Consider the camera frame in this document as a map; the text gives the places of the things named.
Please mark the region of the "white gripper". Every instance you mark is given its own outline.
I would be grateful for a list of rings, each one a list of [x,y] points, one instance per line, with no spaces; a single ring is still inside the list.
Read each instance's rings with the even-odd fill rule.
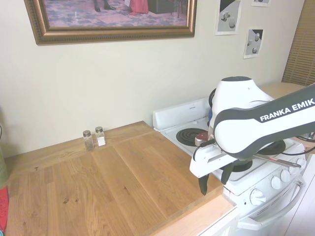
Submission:
[[[189,170],[199,177],[198,183],[200,192],[205,196],[208,190],[208,174],[223,167],[221,183],[226,185],[234,168],[234,161],[237,159],[222,151],[215,140],[203,142],[194,151]]]

